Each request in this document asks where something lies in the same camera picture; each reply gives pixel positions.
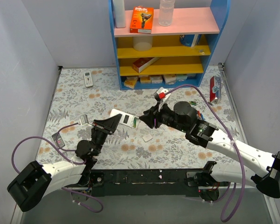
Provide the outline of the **white battery cover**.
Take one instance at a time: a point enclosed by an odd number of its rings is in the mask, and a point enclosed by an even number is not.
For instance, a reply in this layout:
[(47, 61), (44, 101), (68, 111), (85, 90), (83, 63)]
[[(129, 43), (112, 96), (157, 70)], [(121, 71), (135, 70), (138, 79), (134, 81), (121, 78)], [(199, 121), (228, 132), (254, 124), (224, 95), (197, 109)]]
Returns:
[(143, 136), (142, 138), (143, 138), (144, 142), (148, 142), (151, 139), (153, 139), (153, 137), (150, 134), (147, 134), (147, 135)]

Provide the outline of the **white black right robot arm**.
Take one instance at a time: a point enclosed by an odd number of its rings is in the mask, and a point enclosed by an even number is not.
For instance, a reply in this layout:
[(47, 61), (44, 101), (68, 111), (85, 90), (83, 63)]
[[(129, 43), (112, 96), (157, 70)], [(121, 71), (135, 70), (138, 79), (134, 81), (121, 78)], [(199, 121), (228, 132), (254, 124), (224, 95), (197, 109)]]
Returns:
[(201, 174), (204, 184), (243, 182), (267, 196), (280, 198), (280, 152), (272, 154), (232, 140), (215, 125), (199, 119), (196, 109), (185, 101), (177, 102), (173, 109), (167, 104), (156, 104), (139, 118), (149, 128), (166, 125), (182, 131), (190, 143), (224, 154), (244, 165), (244, 168), (208, 169)]

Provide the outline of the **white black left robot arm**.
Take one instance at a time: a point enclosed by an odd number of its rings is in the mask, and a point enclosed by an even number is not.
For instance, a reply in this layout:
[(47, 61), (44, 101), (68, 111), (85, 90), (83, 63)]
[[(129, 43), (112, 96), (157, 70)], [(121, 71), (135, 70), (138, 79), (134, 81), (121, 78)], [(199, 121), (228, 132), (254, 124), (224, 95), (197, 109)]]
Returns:
[(114, 134), (122, 115), (119, 113), (105, 120), (94, 120), (91, 140), (81, 140), (75, 156), (56, 163), (41, 165), (30, 162), (8, 185), (7, 191), (23, 212), (34, 208), (47, 194), (71, 184), (84, 187), (90, 176), (84, 171), (87, 165), (94, 166), (95, 157), (101, 152), (108, 135)]

